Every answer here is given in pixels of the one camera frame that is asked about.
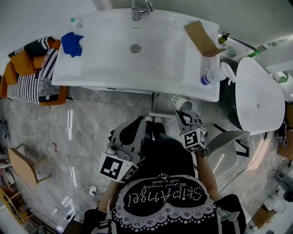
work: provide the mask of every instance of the spray bottle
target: spray bottle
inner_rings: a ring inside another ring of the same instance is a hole
[[[224,80],[227,77],[229,78],[229,85],[231,81],[235,83],[236,76],[232,71],[232,68],[227,63],[221,62],[220,67],[209,70],[201,77],[201,83],[203,85],[209,85]]]

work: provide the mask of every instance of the cardboard piece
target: cardboard piece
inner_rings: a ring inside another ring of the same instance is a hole
[[[215,43],[207,35],[200,21],[192,22],[184,26],[184,28],[203,56],[213,57],[216,54],[226,50],[218,49],[216,47]]]
[[[287,120],[289,120],[288,127],[293,128],[293,105],[287,105],[286,110],[287,110],[286,118]]]
[[[261,229],[275,214],[276,211],[268,211],[265,206],[261,206],[252,217],[252,221],[258,229]]]

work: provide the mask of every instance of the faucet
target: faucet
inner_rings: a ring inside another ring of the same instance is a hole
[[[154,11],[152,3],[149,0],[144,0],[146,2],[147,8],[139,8],[136,4],[136,0],[131,0],[132,3],[132,19],[134,21],[139,21],[141,19],[141,14],[150,13]]]

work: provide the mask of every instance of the power outlet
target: power outlet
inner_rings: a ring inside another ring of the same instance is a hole
[[[89,192],[89,194],[90,194],[91,196],[94,197],[96,191],[97,191],[97,187],[95,187],[94,185],[92,185],[92,186],[90,187],[90,192]]]

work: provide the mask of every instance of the wooden stool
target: wooden stool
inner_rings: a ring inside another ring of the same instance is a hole
[[[17,149],[22,146],[24,146],[24,144],[8,150],[10,162],[19,177],[22,178],[31,188],[35,188],[38,186],[38,183],[51,177],[47,176],[38,181],[36,171],[34,169],[36,165],[43,162],[45,159],[47,159],[47,157],[34,164],[31,160],[29,160],[27,157],[17,151]]]
[[[5,192],[6,189],[0,188],[0,200],[2,203],[7,207],[8,211],[12,214],[14,219],[20,224],[24,224],[28,221],[33,214],[28,214],[27,212],[21,211],[17,209],[15,204],[13,203],[13,199],[21,193],[21,191],[14,194],[12,197],[9,197],[8,194]]]

